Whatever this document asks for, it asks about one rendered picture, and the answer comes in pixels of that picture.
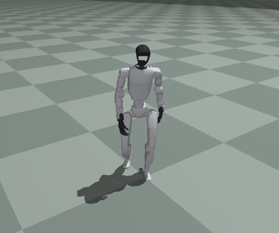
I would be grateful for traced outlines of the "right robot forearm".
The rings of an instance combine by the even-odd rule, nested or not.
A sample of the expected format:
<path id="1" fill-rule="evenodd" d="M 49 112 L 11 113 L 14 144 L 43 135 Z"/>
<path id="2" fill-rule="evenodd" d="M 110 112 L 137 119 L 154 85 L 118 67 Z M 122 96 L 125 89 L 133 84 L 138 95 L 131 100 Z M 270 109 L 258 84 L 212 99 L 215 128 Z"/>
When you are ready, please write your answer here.
<path id="1" fill-rule="evenodd" d="M 123 100 L 118 98 L 118 91 L 115 92 L 115 105 L 116 105 L 116 118 L 119 118 L 119 114 L 123 114 Z M 124 115 L 124 114 L 123 114 Z"/>

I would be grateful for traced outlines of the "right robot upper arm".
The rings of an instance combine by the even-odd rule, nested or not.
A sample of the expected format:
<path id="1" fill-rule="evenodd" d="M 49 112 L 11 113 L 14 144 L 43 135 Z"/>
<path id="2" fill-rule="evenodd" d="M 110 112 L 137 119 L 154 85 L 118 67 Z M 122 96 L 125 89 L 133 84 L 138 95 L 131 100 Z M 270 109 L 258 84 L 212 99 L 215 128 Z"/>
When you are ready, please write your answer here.
<path id="1" fill-rule="evenodd" d="M 126 68 L 120 69 L 120 71 L 118 73 L 118 79 L 117 79 L 117 83 L 116 83 L 116 91 L 118 91 L 118 93 L 119 93 L 118 98 L 123 98 L 125 96 L 125 93 L 122 89 L 125 85 L 125 81 L 126 81 L 125 78 L 127 78 L 129 76 L 129 72 L 130 72 L 130 68 L 126 67 Z"/>

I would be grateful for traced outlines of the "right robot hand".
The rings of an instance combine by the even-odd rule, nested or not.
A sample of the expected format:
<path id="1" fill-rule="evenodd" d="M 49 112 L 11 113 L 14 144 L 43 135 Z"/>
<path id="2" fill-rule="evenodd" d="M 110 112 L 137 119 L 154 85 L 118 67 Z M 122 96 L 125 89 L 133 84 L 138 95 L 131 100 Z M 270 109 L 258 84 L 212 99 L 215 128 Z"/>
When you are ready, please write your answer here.
<path id="1" fill-rule="evenodd" d="M 120 119 L 117 119 L 117 121 L 118 121 L 118 127 L 119 127 L 119 130 L 120 130 L 120 133 L 122 135 L 125 135 L 125 136 L 129 135 L 129 133 L 126 133 L 126 131 L 125 131 L 125 129 L 126 130 L 129 130 L 129 129 L 124 125 L 124 122 L 123 122 L 124 117 L 123 117 L 122 113 L 119 114 L 119 118 Z"/>

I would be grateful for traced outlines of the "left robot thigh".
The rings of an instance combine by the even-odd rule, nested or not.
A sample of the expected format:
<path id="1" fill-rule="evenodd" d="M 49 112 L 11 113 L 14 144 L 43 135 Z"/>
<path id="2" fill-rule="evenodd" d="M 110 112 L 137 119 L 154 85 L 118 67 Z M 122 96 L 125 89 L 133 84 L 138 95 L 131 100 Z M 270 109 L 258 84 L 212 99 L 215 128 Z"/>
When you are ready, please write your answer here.
<path id="1" fill-rule="evenodd" d="M 158 114 L 156 110 L 147 108 L 147 131 L 148 142 L 145 144 L 145 152 L 155 150 L 156 137 L 157 137 Z"/>

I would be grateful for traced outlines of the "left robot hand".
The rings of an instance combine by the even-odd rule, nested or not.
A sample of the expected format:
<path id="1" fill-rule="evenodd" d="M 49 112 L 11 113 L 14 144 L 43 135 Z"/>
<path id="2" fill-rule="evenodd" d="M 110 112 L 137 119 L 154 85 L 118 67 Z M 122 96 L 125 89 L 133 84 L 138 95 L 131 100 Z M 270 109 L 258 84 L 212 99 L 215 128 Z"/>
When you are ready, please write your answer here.
<path id="1" fill-rule="evenodd" d="M 158 110 L 158 112 L 159 112 L 158 123 L 160 122 L 160 120 L 162 118 L 163 111 L 164 111 L 163 107 L 159 107 L 159 110 Z"/>

